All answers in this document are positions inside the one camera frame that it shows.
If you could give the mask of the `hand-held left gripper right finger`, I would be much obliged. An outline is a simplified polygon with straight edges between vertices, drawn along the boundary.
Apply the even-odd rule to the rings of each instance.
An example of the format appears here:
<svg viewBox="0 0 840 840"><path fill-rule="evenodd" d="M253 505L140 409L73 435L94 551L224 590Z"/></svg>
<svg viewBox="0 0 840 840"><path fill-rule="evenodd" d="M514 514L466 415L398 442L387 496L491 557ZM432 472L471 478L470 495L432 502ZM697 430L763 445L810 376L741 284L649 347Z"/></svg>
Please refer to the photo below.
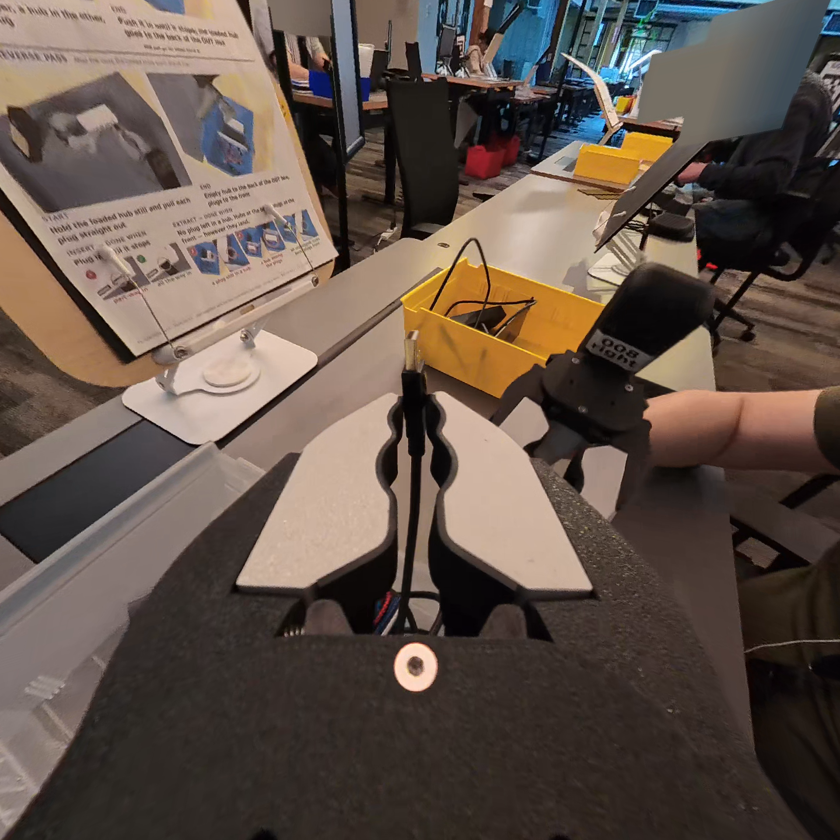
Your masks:
<svg viewBox="0 0 840 840"><path fill-rule="evenodd" d="M594 587L526 452L446 392L427 403L437 485L427 561L448 599L478 601L483 575L526 601L587 599Z"/></svg>

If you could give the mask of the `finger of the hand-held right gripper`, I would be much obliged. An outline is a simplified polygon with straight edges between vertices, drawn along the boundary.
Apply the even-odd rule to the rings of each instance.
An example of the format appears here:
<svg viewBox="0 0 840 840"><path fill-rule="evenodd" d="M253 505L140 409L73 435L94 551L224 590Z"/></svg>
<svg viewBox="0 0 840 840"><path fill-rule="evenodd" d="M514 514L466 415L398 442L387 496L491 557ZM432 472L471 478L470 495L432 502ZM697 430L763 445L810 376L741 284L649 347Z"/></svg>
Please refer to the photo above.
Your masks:
<svg viewBox="0 0 840 840"><path fill-rule="evenodd" d="M550 423L540 439L528 445L528 454L549 465L571 461L580 449L580 435L560 423Z"/></svg>

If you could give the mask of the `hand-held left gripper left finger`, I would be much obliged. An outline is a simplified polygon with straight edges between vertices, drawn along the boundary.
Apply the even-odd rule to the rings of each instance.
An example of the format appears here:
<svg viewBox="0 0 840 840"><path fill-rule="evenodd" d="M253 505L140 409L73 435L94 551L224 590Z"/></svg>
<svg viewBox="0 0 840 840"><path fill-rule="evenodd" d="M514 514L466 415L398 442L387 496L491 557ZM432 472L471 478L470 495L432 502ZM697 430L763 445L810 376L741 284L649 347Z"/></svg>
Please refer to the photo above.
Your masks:
<svg viewBox="0 0 840 840"><path fill-rule="evenodd" d="M302 450L236 580L242 592L379 599L397 566L401 398L388 392Z"/></svg>

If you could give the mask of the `long black usb hub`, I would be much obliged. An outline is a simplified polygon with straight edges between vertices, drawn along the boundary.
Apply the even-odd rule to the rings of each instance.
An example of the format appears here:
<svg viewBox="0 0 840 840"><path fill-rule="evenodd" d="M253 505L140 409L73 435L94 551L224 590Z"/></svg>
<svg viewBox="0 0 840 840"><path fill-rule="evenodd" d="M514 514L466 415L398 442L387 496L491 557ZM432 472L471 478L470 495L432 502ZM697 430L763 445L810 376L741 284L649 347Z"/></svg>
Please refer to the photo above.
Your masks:
<svg viewBox="0 0 840 840"><path fill-rule="evenodd" d="M506 316L490 333L494 338L506 343L515 343L526 317L536 305L535 300L526 301L512 314Z"/></svg>

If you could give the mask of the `yellow plastic bin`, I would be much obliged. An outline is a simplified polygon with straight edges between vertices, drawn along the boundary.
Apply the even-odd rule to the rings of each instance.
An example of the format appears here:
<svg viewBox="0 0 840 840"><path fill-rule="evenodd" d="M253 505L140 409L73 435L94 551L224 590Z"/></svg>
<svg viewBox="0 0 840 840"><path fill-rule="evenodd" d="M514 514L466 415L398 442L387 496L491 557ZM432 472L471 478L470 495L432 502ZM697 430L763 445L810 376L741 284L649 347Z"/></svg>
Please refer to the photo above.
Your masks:
<svg viewBox="0 0 840 840"><path fill-rule="evenodd" d="M402 298L405 331L418 332L427 365L495 397L534 366L546 366L551 356L577 350L604 309L600 302L496 267L485 272L466 257L440 291L446 275L441 269ZM508 316L530 300L536 304L515 343L448 317L488 305L504 306Z"/></svg>

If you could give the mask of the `clear plastic bin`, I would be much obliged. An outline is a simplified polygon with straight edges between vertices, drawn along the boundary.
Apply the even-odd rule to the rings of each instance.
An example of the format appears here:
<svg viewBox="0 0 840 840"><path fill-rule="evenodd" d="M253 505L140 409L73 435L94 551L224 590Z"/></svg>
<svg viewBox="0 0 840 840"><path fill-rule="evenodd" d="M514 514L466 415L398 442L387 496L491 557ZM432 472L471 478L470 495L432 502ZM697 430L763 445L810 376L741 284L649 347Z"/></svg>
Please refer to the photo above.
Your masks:
<svg viewBox="0 0 840 840"><path fill-rule="evenodd" d="M205 444L2 590L2 837L76 736L133 611L264 474Z"/></svg>

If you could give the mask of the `person's right forearm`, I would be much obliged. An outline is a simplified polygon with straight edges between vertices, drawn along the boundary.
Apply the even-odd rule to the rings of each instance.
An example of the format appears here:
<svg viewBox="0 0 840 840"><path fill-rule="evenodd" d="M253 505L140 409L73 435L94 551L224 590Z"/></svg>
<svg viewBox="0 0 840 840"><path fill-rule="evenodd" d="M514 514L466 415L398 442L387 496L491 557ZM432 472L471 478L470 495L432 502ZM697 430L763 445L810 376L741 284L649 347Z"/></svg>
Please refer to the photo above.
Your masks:
<svg viewBox="0 0 840 840"><path fill-rule="evenodd" d="M650 463L833 474L836 469L814 431L818 395L683 391L657 396L644 415L650 424Z"/></svg>

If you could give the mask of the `white tilted board stand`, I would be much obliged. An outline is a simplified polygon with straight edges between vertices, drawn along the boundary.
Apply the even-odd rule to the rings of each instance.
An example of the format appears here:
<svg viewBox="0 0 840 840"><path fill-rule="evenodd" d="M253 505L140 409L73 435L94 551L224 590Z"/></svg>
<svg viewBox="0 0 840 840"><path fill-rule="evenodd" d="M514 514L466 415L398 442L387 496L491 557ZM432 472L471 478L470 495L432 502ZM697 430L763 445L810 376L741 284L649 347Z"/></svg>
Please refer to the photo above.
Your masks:
<svg viewBox="0 0 840 840"><path fill-rule="evenodd" d="M588 288L618 287L631 270L642 264L646 227L628 211L604 211L593 229L595 259L586 270Z"/></svg>

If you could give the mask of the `white stand base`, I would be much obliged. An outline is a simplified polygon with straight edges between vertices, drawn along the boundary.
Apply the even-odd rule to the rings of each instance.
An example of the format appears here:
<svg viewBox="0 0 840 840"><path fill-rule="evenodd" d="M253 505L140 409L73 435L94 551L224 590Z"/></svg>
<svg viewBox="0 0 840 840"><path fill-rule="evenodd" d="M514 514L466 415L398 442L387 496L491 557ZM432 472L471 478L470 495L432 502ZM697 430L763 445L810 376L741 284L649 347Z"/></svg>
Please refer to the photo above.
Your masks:
<svg viewBox="0 0 840 840"><path fill-rule="evenodd" d="M122 404L188 445L216 443L317 362L312 351L263 329L247 329L132 385Z"/></svg>

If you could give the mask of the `black mesh wrist pad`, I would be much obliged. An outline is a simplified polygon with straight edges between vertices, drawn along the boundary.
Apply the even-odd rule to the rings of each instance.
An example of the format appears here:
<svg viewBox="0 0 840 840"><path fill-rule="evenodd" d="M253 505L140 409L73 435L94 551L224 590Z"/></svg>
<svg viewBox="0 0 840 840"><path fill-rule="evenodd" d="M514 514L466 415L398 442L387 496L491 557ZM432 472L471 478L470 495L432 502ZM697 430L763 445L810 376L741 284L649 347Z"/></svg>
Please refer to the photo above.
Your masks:
<svg viewBox="0 0 840 840"><path fill-rule="evenodd" d="M695 230L694 221L687 215L663 212L649 217L645 233L649 237L689 243L696 235Z"/></svg>

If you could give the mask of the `black tilted board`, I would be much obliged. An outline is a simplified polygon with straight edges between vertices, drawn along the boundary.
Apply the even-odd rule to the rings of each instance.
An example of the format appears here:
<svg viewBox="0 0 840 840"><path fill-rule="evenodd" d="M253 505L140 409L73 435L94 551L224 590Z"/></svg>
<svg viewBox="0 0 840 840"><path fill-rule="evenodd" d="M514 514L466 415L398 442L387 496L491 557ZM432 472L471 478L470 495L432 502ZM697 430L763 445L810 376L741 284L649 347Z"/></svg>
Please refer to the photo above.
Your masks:
<svg viewBox="0 0 840 840"><path fill-rule="evenodd" d="M595 250L603 248L622 231L708 144L709 141L688 143L679 140L652 163L618 197L605 221L593 230Z"/></svg>

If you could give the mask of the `small yellow bin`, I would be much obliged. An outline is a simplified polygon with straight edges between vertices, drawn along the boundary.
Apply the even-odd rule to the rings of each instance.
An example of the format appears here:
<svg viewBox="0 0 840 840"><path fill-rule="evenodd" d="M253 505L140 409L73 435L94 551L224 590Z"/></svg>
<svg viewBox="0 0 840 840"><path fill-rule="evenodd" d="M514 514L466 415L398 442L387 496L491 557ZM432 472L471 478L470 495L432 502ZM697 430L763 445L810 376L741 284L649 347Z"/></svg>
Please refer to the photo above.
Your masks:
<svg viewBox="0 0 840 840"><path fill-rule="evenodd" d="M577 154L573 173L581 181L603 182L625 188L634 182L641 168L642 159L632 152L585 143Z"/></svg>
<svg viewBox="0 0 840 840"><path fill-rule="evenodd" d="M645 165L651 165L663 156L673 145L671 136L644 132L627 132L623 138L621 152Z"/></svg>

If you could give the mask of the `person's olive shirt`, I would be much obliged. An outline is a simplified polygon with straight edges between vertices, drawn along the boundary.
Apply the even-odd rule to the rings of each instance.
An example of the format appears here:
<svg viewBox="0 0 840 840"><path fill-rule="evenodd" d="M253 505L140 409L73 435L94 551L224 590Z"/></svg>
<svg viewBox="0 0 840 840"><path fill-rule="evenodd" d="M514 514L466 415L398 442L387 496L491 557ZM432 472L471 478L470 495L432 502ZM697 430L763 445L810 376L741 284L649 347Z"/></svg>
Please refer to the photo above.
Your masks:
<svg viewBox="0 0 840 840"><path fill-rule="evenodd" d="M814 406L813 433L825 462L839 474L839 385L819 392Z"/></svg>

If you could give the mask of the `red storage bin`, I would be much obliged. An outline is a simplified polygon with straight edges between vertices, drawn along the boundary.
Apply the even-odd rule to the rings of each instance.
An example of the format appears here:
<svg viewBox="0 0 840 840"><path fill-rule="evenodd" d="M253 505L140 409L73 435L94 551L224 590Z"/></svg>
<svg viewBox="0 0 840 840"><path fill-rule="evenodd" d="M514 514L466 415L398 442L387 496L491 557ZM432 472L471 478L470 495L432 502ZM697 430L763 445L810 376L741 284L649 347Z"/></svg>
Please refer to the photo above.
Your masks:
<svg viewBox="0 0 840 840"><path fill-rule="evenodd" d="M520 146L521 139L515 133L496 134L484 144L471 146L465 160L465 176L481 181L499 176L503 169L517 162Z"/></svg>

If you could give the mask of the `black office chair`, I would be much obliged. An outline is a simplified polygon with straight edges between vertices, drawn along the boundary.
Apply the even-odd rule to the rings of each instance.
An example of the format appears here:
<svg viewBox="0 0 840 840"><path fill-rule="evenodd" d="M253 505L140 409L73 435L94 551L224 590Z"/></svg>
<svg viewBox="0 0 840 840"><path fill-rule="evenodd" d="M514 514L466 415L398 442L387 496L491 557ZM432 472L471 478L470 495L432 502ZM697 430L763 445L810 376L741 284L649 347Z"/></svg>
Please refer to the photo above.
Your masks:
<svg viewBox="0 0 840 840"><path fill-rule="evenodd" d="M403 193L401 238L423 240L450 224L459 201L459 161L446 79L387 82Z"/></svg>
<svg viewBox="0 0 840 840"><path fill-rule="evenodd" d="M715 268L710 279L712 286L727 270L747 274L729 299L715 300L708 321L714 354L721 342L720 327L727 319L744 327L740 341L754 340L755 324L737 312L737 304L761 276L785 283L801 279L828 243L838 219L839 163L833 161L820 171L820 180L811 196L791 193L780 199L773 232L766 244L721 244L700 248L699 268Z"/></svg>

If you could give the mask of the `person's olive pants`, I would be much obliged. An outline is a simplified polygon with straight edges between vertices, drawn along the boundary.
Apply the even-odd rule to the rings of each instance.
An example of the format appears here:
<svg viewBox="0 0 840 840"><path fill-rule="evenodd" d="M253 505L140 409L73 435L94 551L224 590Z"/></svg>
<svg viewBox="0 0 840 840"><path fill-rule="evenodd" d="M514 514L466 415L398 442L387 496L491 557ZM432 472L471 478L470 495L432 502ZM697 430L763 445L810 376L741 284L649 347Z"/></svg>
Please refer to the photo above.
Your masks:
<svg viewBox="0 0 840 840"><path fill-rule="evenodd" d="M838 838L838 547L738 594L759 762L813 838Z"/></svg>

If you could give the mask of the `curved white sheet board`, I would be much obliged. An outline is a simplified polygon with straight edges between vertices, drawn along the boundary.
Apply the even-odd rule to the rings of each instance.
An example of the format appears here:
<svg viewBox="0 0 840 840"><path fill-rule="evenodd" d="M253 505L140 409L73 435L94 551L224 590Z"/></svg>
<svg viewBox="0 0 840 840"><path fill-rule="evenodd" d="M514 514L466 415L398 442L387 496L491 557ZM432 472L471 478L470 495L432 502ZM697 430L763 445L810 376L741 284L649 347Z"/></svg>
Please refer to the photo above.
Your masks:
<svg viewBox="0 0 840 840"><path fill-rule="evenodd" d="M589 78L592 79L595 96L601 108L602 116L605 122L605 133L598 142L598 145L606 146L612 137L623 128L623 120L619 117L616 111L613 103L613 96L610 93L606 82L597 71L592 69L588 64L570 56L567 53L563 52L561 55L575 68L582 70Z"/></svg>

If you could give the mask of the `wooden sheet board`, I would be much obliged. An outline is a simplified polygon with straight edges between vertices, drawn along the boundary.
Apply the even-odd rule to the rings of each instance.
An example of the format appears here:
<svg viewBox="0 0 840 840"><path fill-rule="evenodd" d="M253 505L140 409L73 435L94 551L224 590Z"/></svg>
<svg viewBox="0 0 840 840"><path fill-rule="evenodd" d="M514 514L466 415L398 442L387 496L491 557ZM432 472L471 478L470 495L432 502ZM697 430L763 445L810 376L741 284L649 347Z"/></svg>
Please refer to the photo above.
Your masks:
<svg viewBox="0 0 840 840"><path fill-rule="evenodd" d="M269 321L337 257L279 85L254 70L2 77L2 311L63 372L135 385Z"/></svg>

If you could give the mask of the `brown wooden desk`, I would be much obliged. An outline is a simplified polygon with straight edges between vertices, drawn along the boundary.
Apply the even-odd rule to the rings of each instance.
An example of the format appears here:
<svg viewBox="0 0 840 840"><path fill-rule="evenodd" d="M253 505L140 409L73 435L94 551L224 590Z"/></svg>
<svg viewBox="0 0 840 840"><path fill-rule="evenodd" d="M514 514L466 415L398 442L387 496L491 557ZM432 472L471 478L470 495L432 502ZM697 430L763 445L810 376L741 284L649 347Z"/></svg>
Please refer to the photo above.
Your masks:
<svg viewBox="0 0 840 840"><path fill-rule="evenodd" d="M372 98L364 101L361 105L362 111L367 112L383 112L388 109L386 94L384 91L378 91L371 95ZM331 98L319 97L312 94L311 91L302 91L295 89L292 91L292 98L295 103L302 106L314 107L316 109L333 110L334 100Z"/></svg>

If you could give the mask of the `printed instruction sheet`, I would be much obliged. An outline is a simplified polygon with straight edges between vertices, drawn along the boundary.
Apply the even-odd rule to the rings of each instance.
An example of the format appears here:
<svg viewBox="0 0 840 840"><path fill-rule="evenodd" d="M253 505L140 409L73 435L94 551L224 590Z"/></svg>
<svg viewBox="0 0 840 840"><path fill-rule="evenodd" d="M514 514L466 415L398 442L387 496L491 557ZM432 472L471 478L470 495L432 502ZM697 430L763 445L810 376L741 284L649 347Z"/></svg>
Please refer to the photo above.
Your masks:
<svg viewBox="0 0 840 840"><path fill-rule="evenodd" d="M2 213L123 363L338 256L241 4L1 3Z"/></svg>

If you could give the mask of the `blue storage bin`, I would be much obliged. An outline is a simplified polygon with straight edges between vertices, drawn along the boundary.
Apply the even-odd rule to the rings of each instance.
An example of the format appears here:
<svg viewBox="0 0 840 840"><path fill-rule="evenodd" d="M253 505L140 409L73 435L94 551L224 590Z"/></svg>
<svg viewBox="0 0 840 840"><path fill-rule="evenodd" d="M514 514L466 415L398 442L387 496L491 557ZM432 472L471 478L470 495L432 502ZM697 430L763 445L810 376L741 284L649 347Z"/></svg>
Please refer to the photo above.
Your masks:
<svg viewBox="0 0 840 840"><path fill-rule="evenodd" d="M326 71L310 70L308 86L312 96L317 98L333 99L333 85L331 75ZM362 77L360 79L361 100L368 102L371 95L371 79Z"/></svg>

